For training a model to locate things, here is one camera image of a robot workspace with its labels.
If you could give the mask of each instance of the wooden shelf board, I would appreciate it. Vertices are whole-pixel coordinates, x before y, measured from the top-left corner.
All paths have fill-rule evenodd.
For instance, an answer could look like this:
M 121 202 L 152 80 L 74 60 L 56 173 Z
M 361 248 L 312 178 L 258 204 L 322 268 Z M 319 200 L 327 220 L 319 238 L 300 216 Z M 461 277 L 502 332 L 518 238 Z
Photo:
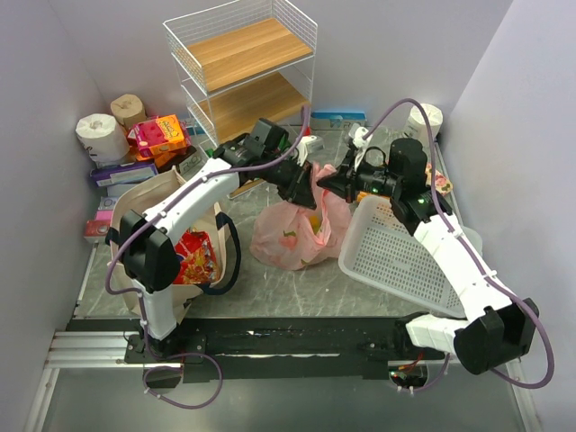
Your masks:
M 200 107 L 214 123 L 220 143 L 252 131 L 261 117 L 279 122 L 309 104 L 279 72 L 211 97 L 210 103 L 212 117 L 206 100 L 200 102 Z
M 202 65 L 209 92 L 312 54 L 308 45 L 275 18 L 197 42 L 187 48 Z

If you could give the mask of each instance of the marble countertop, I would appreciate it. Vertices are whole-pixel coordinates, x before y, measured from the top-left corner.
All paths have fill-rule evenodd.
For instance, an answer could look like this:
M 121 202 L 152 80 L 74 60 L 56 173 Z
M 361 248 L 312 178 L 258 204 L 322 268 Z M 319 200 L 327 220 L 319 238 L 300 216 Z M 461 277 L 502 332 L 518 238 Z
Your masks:
M 323 164 L 337 165 L 346 153 L 343 131 L 318 131 L 325 148 L 310 155 Z M 379 128 L 372 145 L 388 154 L 390 143 L 400 134 Z M 438 169 L 444 171 L 440 157 Z M 448 201 L 453 204 L 450 193 Z M 238 228 L 242 266 L 236 285 L 222 296 L 201 295 L 193 300 L 187 316 L 215 317 L 309 317 L 309 316 L 402 316 L 423 311 L 421 306 L 387 292 L 357 282 L 343 274 L 336 259 L 328 259 L 300 271 L 284 271 L 257 261 L 249 251 L 254 221 L 269 205 L 279 203 L 275 186 L 261 184 L 234 200 L 225 200 L 223 210 Z M 234 247 L 228 244 L 229 262 L 234 262 Z M 76 307 L 76 318 L 129 317 L 121 296 L 104 290 L 106 263 L 110 249 L 98 245 L 89 268 L 85 289 Z

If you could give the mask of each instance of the white metal rack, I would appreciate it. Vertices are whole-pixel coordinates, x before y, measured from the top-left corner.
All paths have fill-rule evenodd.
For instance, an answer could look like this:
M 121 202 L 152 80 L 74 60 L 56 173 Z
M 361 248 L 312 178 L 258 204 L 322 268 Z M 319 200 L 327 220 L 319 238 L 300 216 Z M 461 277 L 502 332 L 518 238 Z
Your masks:
M 260 45 L 248 30 L 241 30 L 248 26 L 263 38 Z M 249 131 L 246 127 L 258 117 L 278 122 L 311 101 L 318 25 L 289 1 L 235 0 L 168 20 L 164 27 L 188 111 L 215 146 L 231 134 Z M 226 34 L 234 31 L 248 37 L 227 45 Z M 212 41 L 222 41 L 221 49 L 218 45 L 207 49 L 206 43 Z M 227 50 L 231 55 L 220 64 L 207 60 Z M 246 61 L 254 52 L 260 57 Z M 242 93 L 240 87 L 249 83 L 250 91 Z M 258 86 L 262 91 L 253 91 Z M 275 101 L 264 100 L 273 93 L 267 90 L 278 87 L 286 97 L 276 91 L 270 96 Z

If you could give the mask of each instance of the brown paper roll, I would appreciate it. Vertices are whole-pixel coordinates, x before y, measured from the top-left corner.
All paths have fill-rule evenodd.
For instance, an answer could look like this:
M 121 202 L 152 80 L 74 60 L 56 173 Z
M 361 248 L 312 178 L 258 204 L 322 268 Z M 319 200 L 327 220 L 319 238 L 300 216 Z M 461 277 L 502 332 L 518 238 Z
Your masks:
M 130 131 L 136 123 L 146 120 L 144 104 L 134 94 L 125 94 L 110 103 L 110 109 L 116 121 L 121 124 L 126 131 Z

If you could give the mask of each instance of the red snack bag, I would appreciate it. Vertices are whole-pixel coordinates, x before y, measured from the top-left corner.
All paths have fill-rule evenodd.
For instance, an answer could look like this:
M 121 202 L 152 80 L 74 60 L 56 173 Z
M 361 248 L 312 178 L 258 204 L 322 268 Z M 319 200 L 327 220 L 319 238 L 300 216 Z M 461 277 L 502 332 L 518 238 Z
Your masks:
M 220 279 L 216 254 L 206 232 L 188 230 L 178 241 L 175 251 L 180 259 L 180 273 L 173 284 L 206 284 Z

